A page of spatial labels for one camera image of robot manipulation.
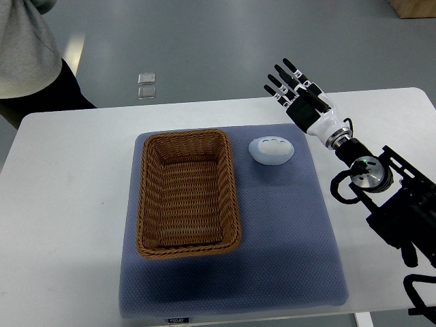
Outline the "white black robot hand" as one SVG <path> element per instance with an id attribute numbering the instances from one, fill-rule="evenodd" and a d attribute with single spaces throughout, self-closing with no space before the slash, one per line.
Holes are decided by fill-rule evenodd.
<path id="1" fill-rule="evenodd" d="M 289 59 L 283 58 L 282 61 L 290 70 L 289 74 L 280 65 L 274 65 L 274 68 L 288 86 L 268 74 L 267 78 L 282 95 L 267 84 L 264 90 L 286 109 L 287 115 L 303 132 L 317 137 L 328 149 L 338 149 L 351 139 L 351 127 L 338 118 L 336 106 L 317 84 Z"/>

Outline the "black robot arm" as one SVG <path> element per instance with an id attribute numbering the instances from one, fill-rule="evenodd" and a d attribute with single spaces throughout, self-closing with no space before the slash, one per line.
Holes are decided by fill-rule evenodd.
<path id="1" fill-rule="evenodd" d="M 400 249 L 408 267 L 420 251 L 435 264 L 435 184 L 408 161 L 384 146 L 376 156 L 354 137 L 352 120 L 339 119 L 331 99 L 288 59 L 268 75 L 264 89 L 285 108 L 304 133 L 315 136 L 347 167 L 330 182 L 331 195 L 343 204 L 363 203 L 369 226 Z"/>

